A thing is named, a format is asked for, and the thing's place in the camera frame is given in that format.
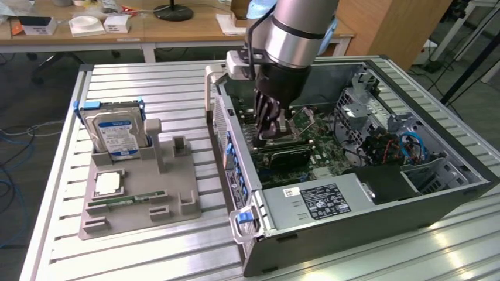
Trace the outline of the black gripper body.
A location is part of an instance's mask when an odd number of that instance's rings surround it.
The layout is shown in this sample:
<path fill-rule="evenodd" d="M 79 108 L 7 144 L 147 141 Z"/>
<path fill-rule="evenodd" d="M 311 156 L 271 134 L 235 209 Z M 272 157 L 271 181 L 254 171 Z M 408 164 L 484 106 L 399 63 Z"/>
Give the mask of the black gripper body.
<path fill-rule="evenodd" d="M 288 68 L 279 64 L 263 64 L 256 77 L 259 92 L 290 106 L 299 98 L 311 73 L 311 66 Z"/>

